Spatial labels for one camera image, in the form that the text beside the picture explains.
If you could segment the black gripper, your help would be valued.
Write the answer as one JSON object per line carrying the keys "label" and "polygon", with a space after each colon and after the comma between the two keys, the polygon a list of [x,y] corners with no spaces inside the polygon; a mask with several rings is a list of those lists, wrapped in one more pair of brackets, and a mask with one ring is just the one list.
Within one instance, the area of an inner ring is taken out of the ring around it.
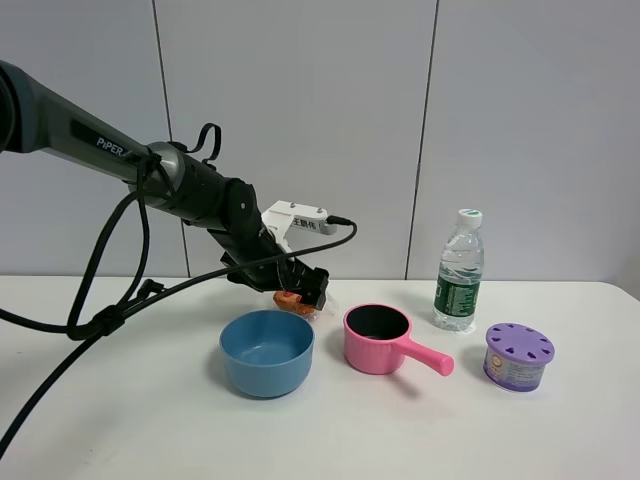
{"label": "black gripper", "polygon": [[301,295],[302,304],[322,310],[326,303],[329,272],[321,268],[312,269],[294,258],[228,273],[227,279],[258,292],[282,290],[296,293]]}

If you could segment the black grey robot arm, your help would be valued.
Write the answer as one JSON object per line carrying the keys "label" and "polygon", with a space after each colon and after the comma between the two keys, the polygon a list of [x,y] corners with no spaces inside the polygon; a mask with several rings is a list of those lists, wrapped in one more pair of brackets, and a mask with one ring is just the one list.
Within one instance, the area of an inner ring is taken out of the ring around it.
{"label": "black grey robot arm", "polygon": [[245,267],[232,282],[296,293],[317,309],[325,304],[327,271],[297,259],[259,265],[284,248],[263,223],[252,185],[221,175],[176,143],[137,142],[7,62],[1,65],[1,147],[44,151],[141,188],[150,207],[207,230],[225,251],[224,265]]}

